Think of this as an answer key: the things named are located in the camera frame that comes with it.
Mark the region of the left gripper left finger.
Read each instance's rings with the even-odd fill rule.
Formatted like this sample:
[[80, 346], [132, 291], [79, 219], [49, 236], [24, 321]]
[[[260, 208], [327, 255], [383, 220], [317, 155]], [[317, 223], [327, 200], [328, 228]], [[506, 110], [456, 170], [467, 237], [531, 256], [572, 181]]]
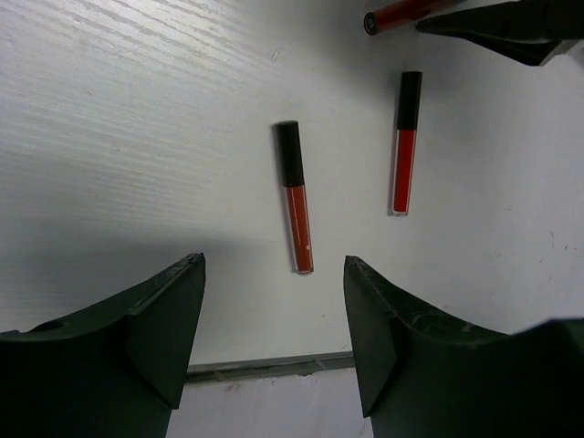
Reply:
[[181, 401], [205, 259], [1, 336], [4, 437], [163, 437]]

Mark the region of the red lip gloss tube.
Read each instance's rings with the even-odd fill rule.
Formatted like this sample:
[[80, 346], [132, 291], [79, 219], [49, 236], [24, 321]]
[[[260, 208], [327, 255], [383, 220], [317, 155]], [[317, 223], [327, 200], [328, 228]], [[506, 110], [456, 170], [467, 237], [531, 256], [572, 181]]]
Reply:
[[460, 5], [464, 0], [402, 0], [363, 17], [363, 27], [370, 36], [419, 21], [424, 17]]

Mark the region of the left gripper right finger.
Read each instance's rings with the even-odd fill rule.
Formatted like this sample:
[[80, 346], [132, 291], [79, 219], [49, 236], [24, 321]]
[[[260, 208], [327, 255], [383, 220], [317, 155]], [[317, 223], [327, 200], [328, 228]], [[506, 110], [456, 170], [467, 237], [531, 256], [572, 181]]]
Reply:
[[363, 415], [377, 437], [580, 437], [583, 322], [482, 328], [356, 256], [344, 298]]

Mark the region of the dark red lip gloss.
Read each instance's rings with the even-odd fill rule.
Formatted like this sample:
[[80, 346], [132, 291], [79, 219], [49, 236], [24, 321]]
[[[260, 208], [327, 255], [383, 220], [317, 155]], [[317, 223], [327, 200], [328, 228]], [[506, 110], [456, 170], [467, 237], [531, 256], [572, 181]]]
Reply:
[[280, 121], [275, 124], [274, 132], [296, 272], [310, 275], [314, 271], [314, 261], [299, 124], [295, 120]]

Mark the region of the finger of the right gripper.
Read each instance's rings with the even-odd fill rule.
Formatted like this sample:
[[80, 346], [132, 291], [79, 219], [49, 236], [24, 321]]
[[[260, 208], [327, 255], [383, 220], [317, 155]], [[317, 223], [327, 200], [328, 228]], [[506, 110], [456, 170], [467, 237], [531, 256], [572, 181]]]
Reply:
[[433, 16], [416, 30], [470, 41], [540, 67], [583, 41], [581, 1], [510, 1]]

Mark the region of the orange red lip gloss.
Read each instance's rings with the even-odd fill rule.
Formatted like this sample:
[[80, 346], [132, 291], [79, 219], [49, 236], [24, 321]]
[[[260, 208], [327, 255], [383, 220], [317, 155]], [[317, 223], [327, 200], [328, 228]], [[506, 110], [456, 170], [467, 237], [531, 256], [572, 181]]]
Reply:
[[421, 71], [401, 73], [391, 195], [391, 214], [394, 216], [409, 213], [421, 91]]

